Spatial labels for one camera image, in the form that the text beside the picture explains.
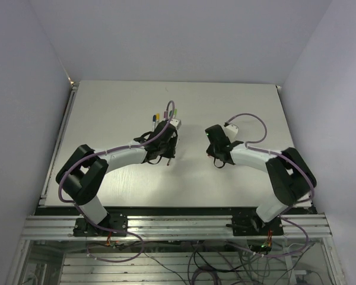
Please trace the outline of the blue marker pen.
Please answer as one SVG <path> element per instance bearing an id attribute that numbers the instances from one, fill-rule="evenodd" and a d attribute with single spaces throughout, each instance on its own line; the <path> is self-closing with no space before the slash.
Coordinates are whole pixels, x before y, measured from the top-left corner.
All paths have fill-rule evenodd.
<path id="1" fill-rule="evenodd" d="M 152 116 L 152 131 L 155 130 L 155 124 L 156 124 L 156 115 Z"/>

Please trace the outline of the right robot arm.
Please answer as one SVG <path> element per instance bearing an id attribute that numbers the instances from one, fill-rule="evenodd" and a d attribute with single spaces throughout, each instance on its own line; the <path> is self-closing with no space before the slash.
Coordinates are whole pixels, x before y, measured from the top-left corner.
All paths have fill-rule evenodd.
<path id="1" fill-rule="evenodd" d="M 205 130 L 209 147 L 207 155 L 225 164 L 247 166 L 268 174 L 272 194 L 256 209 L 256 217 L 249 221 L 251 231 L 262 235 L 271 227 L 271 221 L 312 194 L 317 185 L 315 176 L 300 153 L 292 147 L 283 151 L 268 151 L 249 147 L 245 142 L 232 141 L 222 127 L 213 125 Z"/>

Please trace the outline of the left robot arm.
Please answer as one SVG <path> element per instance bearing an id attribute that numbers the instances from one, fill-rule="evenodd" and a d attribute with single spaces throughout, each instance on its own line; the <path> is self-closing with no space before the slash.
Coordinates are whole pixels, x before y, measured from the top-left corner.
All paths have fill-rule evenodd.
<path id="1" fill-rule="evenodd" d="M 98 153 L 86 144 L 79 146 L 56 175 L 59 195 L 67 193 L 89 219 L 89 230 L 96 236 L 104 235 L 109 229 L 110 214 L 97 193 L 105 175 L 132 164 L 174 158 L 181 125 L 179 119 L 162 121 L 154 131 L 130 144 Z"/>

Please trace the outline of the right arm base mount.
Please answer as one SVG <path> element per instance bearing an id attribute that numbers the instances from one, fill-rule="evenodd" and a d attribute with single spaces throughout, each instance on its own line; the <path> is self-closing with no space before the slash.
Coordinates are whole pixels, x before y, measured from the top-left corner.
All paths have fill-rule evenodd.
<path id="1" fill-rule="evenodd" d="M 270 222 L 264 222 L 256 214 L 255 208 L 241 208 L 232 214 L 231 221 L 225 225 L 233 231 L 234 236 L 282 236 L 281 219 L 275 217 Z"/>

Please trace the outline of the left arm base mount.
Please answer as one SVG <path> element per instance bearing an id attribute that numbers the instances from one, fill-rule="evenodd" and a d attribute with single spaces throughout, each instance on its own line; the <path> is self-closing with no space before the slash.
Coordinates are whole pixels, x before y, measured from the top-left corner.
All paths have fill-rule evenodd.
<path id="1" fill-rule="evenodd" d="M 107 214 L 96 226 L 86 216 L 76 219 L 73 228 L 74 237 L 126 236 L 128 219 L 122 213 Z"/>

